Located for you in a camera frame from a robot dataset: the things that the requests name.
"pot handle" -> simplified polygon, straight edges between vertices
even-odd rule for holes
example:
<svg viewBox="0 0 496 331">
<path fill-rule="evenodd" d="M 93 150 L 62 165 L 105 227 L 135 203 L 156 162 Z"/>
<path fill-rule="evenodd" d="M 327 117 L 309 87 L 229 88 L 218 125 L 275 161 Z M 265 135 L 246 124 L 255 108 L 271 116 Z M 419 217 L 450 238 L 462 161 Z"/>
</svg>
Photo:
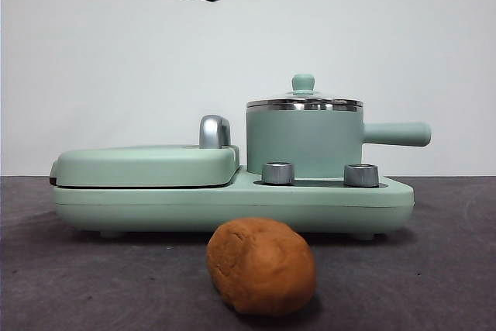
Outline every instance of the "pot handle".
<svg viewBox="0 0 496 331">
<path fill-rule="evenodd" d="M 422 122 L 365 124 L 363 142 L 424 147 L 431 142 L 431 128 Z"/>
</svg>

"silver knob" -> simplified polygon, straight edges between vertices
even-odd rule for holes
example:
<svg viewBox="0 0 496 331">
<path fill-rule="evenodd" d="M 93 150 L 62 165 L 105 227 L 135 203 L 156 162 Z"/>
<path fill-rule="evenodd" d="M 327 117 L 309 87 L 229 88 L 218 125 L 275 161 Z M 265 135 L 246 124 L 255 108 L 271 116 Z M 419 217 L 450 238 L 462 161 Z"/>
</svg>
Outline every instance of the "silver knob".
<svg viewBox="0 0 496 331">
<path fill-rule="evenodd" d="M 287 162 L 267 162 L 262 166 L 262 182 L 271 185 L 293 184 L 295 168 Z"/>
<path fill-rule="evenodd" d="M 349 164 L 344 166 L 344 184 L 358 188 L 379 186 L 377 166 L 373 164 Z"/>
</svg>

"appliance base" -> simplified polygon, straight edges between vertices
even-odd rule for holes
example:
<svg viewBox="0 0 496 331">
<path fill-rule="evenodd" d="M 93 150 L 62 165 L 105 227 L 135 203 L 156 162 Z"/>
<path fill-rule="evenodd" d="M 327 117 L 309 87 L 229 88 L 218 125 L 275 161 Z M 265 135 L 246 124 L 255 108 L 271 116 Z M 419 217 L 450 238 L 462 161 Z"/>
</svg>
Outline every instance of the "appliance base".
<svg viewBox="0 0 496 331">
<path fill-rule="evenodd" d="M 70 225 L 116 238 L 124 232 L 213 232 L 220 224 L 258 216 L 298 232 L 348 233 L 371 240 L 399 229 L 412 213 L 413 189 L 380 178 L 379 188 L 351 188 L 342 178 L 297 186 L 260 184 L 241 167 L 217 188 L 54 187 L 56 212 Z"/>
</svg>

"clay ball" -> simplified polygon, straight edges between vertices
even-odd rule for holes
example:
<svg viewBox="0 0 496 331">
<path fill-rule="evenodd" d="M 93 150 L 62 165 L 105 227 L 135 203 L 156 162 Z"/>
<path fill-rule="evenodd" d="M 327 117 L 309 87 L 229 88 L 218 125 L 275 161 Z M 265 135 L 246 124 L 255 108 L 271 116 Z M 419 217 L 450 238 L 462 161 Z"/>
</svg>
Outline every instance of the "clay ball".
<svg viewBox="0 0 496 331">
<path fill-rule="evenodd" d="M 242 314 L 286 315 L 307 304 L 315 291 L 310 247 L 272 219 L 222 224 L 208 242 L 207 265 L 224 302 Z"/>
</svg>

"appliance foot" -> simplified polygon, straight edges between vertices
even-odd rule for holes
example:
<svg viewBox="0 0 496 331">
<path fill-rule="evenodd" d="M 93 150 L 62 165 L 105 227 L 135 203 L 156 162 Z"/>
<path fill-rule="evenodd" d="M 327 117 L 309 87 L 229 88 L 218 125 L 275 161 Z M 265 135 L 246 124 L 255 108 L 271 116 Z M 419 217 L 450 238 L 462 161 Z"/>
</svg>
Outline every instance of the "appliance foot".
<svg viewBox="0 0 496 331">
<path fill-rule="evenodd" d="M 124 236 L 126 233 L 124 232 L 113 232 L 111 230 L 102 230 L 100 232 L 100 237 L 101 238 L 106 238 L 106 239 L 112 239 L 112 238 L 120 238 L 121 236 Z"/>
<path fill-rule="evenodd" d="M 348 236 L 354 240 L 374 240 L 373 233 L 350 233 Z"/>
</svg>

